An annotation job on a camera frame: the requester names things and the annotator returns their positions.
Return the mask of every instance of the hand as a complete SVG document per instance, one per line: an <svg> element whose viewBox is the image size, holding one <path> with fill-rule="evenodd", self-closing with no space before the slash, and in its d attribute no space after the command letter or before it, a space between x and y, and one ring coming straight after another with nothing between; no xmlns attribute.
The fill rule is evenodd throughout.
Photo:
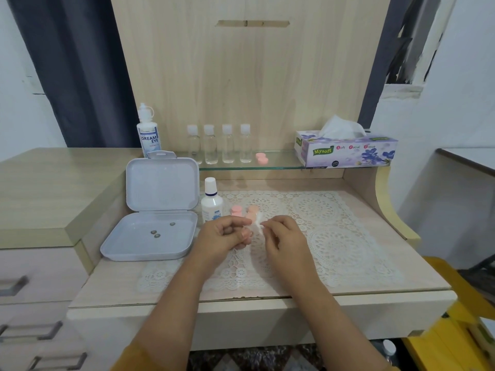
<svg viewBox="0 0 495 371"><path fill-rule="evenodd" d="M189 264L188 268L198 272L206 281L225 260L230 250L234 247L244 248L251 243L251 231L243 227L251 222L249 218L239 216L223 216L207 221L201 227L193 249L184 263Z"/></svg>
<svg viewBox="0 0 495 371"><path fill-rule="evenodd" d="M268 262L281 284L294 297L322 283L316 272L306 237L290 216L275 216L265 226Z"/></svg>

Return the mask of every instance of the drawer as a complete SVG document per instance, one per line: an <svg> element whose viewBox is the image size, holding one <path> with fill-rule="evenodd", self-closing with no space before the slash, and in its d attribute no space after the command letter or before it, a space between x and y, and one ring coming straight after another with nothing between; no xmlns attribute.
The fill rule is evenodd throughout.
<svg viewBox="0 0 495 371"><path fill-rule="evenodd" d="M71 301L87 278L74 247L0 250L0 305Z"/></svg>
<svg viewBox="0 0 495 371"><path fill-rule="evenodd" d="M70 302L0 306L0 347L12 343L80 340L65 317Z"/></svg>
<svg viewBox="0 0 495 371"><path fill-rule="evenodd" d="M84 343L11 344L0 346L2 371L81 370L108 371L112 365L91 354Z"/></svg>

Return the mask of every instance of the tissue box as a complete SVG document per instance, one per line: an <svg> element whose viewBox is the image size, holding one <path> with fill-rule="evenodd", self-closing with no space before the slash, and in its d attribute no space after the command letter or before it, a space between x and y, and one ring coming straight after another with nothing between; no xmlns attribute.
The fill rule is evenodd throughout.
<svg viewBox="0 0 495 371"><path fill-rule="evenodd" d="M319 138L317 130L296 131L294 150L306 168L357 168L390 165L397 139L372 133L357 139Z"/></svg>

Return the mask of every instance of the open case lid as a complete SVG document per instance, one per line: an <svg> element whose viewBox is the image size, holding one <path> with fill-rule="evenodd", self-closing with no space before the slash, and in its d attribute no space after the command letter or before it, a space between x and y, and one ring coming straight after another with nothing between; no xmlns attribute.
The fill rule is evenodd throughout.
<svg viewBox="0 0 495 371"><path fill-rule="evenodd" d="M200 168L194 159L153 151L126 168L126 201L133 211L191 210L200 199Z"/></svg>

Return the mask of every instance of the glass shelf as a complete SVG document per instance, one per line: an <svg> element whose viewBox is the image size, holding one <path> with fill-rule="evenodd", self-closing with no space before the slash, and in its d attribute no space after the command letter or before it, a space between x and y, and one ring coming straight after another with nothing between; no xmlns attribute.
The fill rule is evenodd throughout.
<svg viewBox="0 0 495 371"><path fill-rule="evenodd" d="M255 154L263 152L268 158L268 164L260 165ZM186 157L187 152L176 152L177 157ZM241 163L238 153L236 160L233 163L224 163L222 161L222 153L218 153L217 164L200 164L200 171L244 171L244 170L261 170L261 169L305 169L299 159L295 156L294 151L254 151L252 153L252 161L250 163Z"/></svg>

